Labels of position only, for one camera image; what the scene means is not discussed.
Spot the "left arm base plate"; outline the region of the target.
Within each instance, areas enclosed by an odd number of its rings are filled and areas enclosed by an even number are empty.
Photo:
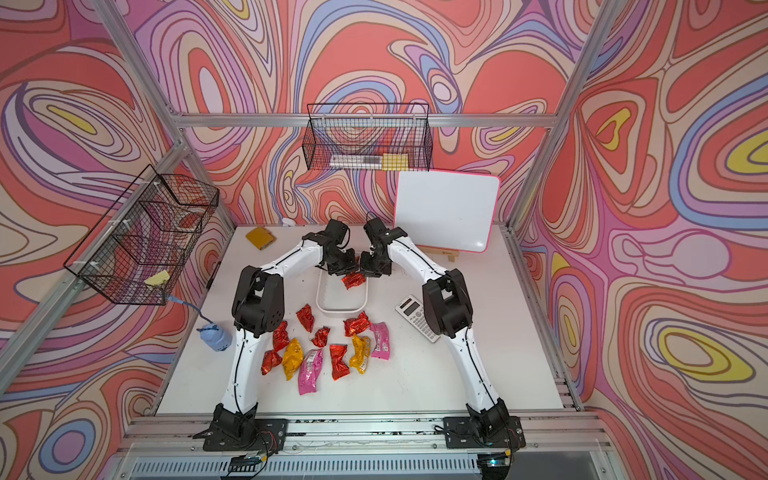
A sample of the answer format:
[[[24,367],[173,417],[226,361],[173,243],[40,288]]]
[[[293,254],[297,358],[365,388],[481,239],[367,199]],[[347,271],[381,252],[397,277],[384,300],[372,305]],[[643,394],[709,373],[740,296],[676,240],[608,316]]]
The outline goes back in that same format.
[[[272,455],[284,448],[287,429],[288,421],[277,418],[242,420],[232,425],[214,421],[203,437],[203,450],[267,451]]]

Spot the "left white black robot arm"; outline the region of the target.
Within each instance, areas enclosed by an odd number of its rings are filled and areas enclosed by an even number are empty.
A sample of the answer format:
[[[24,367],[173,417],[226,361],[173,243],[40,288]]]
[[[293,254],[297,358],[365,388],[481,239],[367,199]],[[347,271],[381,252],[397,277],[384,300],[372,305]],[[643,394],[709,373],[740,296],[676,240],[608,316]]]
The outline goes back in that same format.
[[[235,327],[235,353],[227,389],[216,405],[208,429],[199,434],[206,451],[277,449],[276,442],[262,443],[256,424],[260,373],[272,334],[286,314],[285,281],[315,267],[344,276],[357,269],[354,249],[347,245],[350,228],[330,220],[320,231],[310,232],[283,255],[259,267],[242,269],[231,308]]]

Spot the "pink tea bag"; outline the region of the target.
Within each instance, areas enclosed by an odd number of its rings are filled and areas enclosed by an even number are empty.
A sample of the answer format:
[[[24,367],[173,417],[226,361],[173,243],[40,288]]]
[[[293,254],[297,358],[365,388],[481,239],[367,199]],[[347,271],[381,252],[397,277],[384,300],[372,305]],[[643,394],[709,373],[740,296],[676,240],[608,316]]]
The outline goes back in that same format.
[[[391,357],[391,348],[388,326],[384,322],[372,323],[369,330],[374,338],[374,347],[371,351],[371,357],[381,360],[389,360]]]
[[[317,380],[323,366],[323,352],[319,348],[310,350],[299,369],[298,392],[306,395],[317,392]]]

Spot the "yellow tea bag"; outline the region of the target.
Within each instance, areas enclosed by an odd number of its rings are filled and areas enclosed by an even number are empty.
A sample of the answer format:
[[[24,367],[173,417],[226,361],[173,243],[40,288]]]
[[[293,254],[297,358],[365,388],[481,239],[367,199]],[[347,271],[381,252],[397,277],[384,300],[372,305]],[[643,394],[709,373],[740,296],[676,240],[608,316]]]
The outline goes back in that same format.
[[[354,354],[350,358],[349,366],[351,369],[356,369],[359,374],[365,374],[371,356],[371,339],[365,335],[354,335],[352,342]]]
[[[283,355],[282,368],[287,381],[299,371],[304,360],[304,351],[298,338],[290,340]]]

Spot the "white plastic storage box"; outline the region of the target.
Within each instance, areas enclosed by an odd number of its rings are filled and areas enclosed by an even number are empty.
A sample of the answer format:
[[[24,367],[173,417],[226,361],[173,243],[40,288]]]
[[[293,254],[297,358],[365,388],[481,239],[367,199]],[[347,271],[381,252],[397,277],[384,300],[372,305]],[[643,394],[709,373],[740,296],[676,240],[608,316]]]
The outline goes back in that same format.
[[[316,293],[316,306],[329,317],[357,316],[367,305],[368,291],[367,283],[347,289],[341,276],[329,275],[325,270],[321,270]]]

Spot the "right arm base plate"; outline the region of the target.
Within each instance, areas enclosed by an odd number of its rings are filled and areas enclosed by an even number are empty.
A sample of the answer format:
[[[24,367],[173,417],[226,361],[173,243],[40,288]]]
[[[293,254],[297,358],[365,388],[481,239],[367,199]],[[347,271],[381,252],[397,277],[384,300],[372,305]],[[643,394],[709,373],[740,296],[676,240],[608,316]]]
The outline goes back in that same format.
[[[503,448],[516,452],[524,448],[526,438],[518,416],[508,416],[504,422],[496,421],[483,430],[476,419],[468,416],[449,416],[438,428],[448,449]]]

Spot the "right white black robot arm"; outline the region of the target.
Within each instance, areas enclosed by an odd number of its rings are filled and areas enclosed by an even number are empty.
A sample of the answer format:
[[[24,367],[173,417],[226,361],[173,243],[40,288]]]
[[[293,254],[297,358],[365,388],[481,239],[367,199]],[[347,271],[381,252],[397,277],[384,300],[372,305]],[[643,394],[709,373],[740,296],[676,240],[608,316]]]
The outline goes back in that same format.
[[[370,242],[370,248],[360,258],[365,276],[386,276],[393,265],[398,265],[421,282],[425,321],[448,345],[466,392],[466,408],[475,439],[483,444],[501,438],[511,441],[511,417],[478,351],[473,331],[474,309],[461,271],[440,266],[402,228],[389,228],[378,217],[367,220],[363,230]]]

